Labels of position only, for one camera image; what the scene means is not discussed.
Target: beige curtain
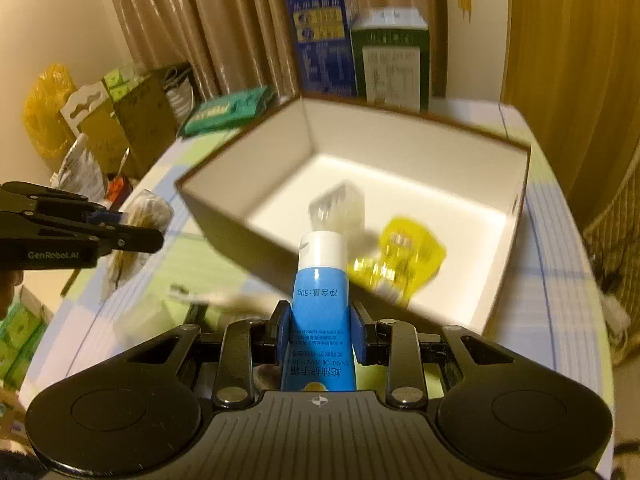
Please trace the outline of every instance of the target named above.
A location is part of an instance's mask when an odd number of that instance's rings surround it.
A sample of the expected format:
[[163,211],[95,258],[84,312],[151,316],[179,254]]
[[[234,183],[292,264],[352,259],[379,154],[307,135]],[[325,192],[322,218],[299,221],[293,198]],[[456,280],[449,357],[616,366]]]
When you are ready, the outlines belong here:
[[640,0],[511,0],[502,99],[535,133],[582,228],[640,138]]
[[[358,0],[360,8],[417,6],[430,22],[432,92],[446,88],[446,0]],[[194,67],[204,97],[273,84],[298,89],[285,0],[113,0],[134,60]]]

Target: tablecloth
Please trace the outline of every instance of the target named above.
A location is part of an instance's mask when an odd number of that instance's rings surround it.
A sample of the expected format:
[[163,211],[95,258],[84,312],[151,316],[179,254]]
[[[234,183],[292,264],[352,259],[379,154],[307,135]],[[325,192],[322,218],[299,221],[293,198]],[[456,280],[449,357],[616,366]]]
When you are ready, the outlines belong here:
[[[566,200],[523,117],[513,107],[485,102],[436,101],[432,110],[532,145],[523,216],[487,335],[581,382],[612,406],[612,370],[598,288]],[[200,292],[267,289],[206,243],[174,187],[187,168],[233,134],[178,140],[143,179],[140,188],[164,197],[175,211],[164,248],[104,303],[99,298],[105,262],[80,273],[28,370],[20,393],[25,405],[53,382],[122,351],[114,320],[150,298],[164,298],[169,283]],[[610,464],[611,445],[598,469],[606,478]]]

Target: cardboard box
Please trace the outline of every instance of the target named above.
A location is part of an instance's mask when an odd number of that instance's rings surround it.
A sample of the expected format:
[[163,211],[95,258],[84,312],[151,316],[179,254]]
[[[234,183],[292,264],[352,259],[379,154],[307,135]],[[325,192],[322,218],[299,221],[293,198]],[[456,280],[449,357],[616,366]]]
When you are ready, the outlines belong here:
[[522,211],[529,148],[426,114],[340,98],[297,98],[242,130],[177,183],[210,243],[290,294],[308,204],[343,180],[365,197],[367,232],[398,215],[446,247],[439,273],[391,306],[350,284],[374,319],[419,330],[481,333],[498,295]]
[[11,441],[31,449],[24,427],[24,408],[15,392],[0,388],[0,449],[13,450]]
[[178,124],[155,77],[148,77],[122,99],[103,102],[79,129],[103,173],[116,173],[130,148],[127,176],[142,178],[175,140]]
[[368,9],[351,30],[351,44],[359,97],[428,109],[429,28],[418,9]]
[[287,0],[302,88],[356,95],[350,28],[357,0]]

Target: white tube cap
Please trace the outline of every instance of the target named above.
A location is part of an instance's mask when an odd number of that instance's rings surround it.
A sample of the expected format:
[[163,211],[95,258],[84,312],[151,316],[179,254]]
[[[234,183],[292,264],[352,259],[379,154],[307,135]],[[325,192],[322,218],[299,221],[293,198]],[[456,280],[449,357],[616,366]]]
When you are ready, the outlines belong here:
[[298,270],[309,267],[333,267],[347,270],[347,245],[339,233],[313,231],[300,240]]

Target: screw head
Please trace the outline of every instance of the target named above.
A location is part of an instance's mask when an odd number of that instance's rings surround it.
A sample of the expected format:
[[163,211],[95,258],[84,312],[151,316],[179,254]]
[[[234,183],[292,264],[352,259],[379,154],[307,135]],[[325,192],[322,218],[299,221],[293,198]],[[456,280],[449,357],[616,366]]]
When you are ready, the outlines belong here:
[[391,396],[403,404],[413,404],[422,400],[422,391],[413,386],[400,386],[391,392]]
[[241,402],[245,400],[249,394],[246,392],[244,388],[240,388],[239,386],[227,386],[226,388],[220,388],[216,392],[216,397],[219,398],[222,402]]

